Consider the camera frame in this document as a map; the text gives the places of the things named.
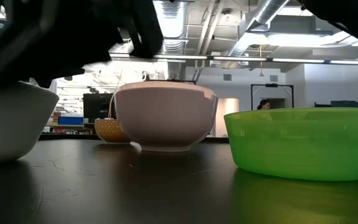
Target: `dark countertop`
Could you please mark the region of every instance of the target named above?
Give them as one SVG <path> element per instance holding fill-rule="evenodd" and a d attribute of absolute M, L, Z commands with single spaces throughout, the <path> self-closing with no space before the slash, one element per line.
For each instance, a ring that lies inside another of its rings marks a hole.
<path fill-rule="evenodd" d="M 228 144 L 152 153 L 95 140 L 40 141 L 0 166 L 0 223 L 358 223 L 358 181 L 239 170 Z"/>

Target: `green bowl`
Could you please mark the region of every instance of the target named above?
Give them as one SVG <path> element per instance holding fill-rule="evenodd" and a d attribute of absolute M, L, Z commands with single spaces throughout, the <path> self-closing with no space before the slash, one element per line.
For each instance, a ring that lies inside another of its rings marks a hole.
<path fill-rule="evenodd" d="M 358 179 L 356 108 L 248 111 L 224 120 L 241 169 L 294 179 Z"/>

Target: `exposed ductwork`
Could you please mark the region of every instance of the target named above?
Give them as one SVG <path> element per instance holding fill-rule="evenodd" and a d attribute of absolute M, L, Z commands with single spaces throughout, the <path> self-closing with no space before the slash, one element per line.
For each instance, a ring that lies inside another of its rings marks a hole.
<path fill-rule="evenodd" d="M 249 33 L 249 31 L 252 29 L 269 31 L 270 22 L 289 1 L 290 0 L 260 0 L 257 8 L 244 15 L 240 21 L 238 27 L 239 40 L 227 53 L 227 56 L 240 57 L 250 45 L 256 44 L 255 38 L 253 38 L 254 35 Z M 229 69 L 238 68 L 241 67 L 241 65 L 223 63 L 221 67 Z"/>
<path fill-rule="evenodd" d="M 209 0 L 209 4 L 208 4 L 208 8 L 207 8 L 208 13 L 207 13 L 207 15 L 205 17 L 203 30 L 201 31 L 201 36 L 200 36 L 200 39 L 198 40 L 198 45 L 197 45 L 195 55 L 198 55 L 201 52 L 201 48 L 202 48 L 203 43 L 204 43 L 205 35 L 206 35 L 207 31 L 208 31 L 209 22 L 210 22 L 210 20 L 212 18 L 213 12 L 214 12 L 215 2 L 216 2 L 215 0 Z"/>
<path fill-rule="evenodd" d="M 165 39 L 162 53 L 170 55 L 183 54 L 185 42 L 177 39 L 185 38 L 188 3 L 178 1 L 154 1 L 154 7 Z M 168 78 L 185 80 L 185 65 L 178 62 L 168 62 Z"/>

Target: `ceiling duct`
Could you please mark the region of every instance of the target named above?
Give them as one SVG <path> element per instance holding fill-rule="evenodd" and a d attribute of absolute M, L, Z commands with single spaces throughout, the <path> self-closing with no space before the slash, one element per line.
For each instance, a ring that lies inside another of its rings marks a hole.
<path fill-rule="evenodd" d="M 184 53 L 185 24 L 188 10 L 187 2 L 154 1 L 155 11 L 164 36 L 163 54 L 180 55 Z M 168 78 L 186 79 L 185 65 L 168 62 Z"/>
<path fill-rule="evenodd" d="M 227 56 L 240 57 L 249 45 L 256 44 L 254 36 L 248 33 L 251 30 L 269 31 L 270 22 L 290 0 L 260 0 L 258 6 L 242 17 L 238 31 L 239 40 L 229 51 Z M 240 68 L 237 62 L 222 63 L 222 68 Z"/>

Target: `ceiling light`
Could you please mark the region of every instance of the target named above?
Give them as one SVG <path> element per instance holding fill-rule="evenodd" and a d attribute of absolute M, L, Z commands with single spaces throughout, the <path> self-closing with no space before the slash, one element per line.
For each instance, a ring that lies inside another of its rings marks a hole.
<path fill-rule="evenodd" d="M 130 58 L 129 54 L 110 54 L 112 58 Z"/>
<path fill-rule="evenodd" d="M 156 55 L 154 58 L 159 59 L 193 59 L 193 60 L 206 60 L 207 56 L 197 56 L 197 55 Z"/>
<path fill-rule="evenodd" d="M 215 56 L 213 60 L 224 60 L 224 61 L 240 61 L 240 62 L 265 62 L 267 58 L 257 57 L 220 57 Z"/>
<path fill-rule="evenodd" d="M 329 63 L 334 65 L 358 65 L 357 60 L 332 60 Z"/>
<path fill-rule="evenodd" d="M 317 59 L 297 59 L 297 58 L 273 58 L 274 62 L 293 62 L 293 63 L 324 63 L 324 60 Z"/>
<path fill-rule="evenodd" d="M 158 59 L 157 62 L 177 62 L 177 63 L 185 63 L 186 60 L 177 60 L 177 59 Z"/>

